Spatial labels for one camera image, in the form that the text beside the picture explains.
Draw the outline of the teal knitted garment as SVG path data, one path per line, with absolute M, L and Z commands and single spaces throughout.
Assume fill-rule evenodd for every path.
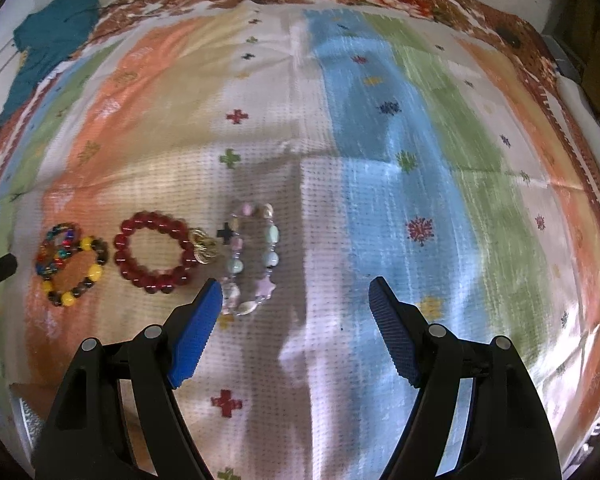
M 15 29 L 15 47 L 23 58 L 0 114 L 0 127 L 84 44 L 98 22 L 99 8 L 99 0 L 53 0 Z

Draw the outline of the white pillow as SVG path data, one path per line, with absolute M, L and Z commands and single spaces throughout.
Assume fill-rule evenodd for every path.
M 573 80 L 558 75 L 557 88 L 560 98 L 580 127 L 597 165 L 600 167 L 600 125 L 596 122 L 592 108 L 588 105 L 582 88 Z

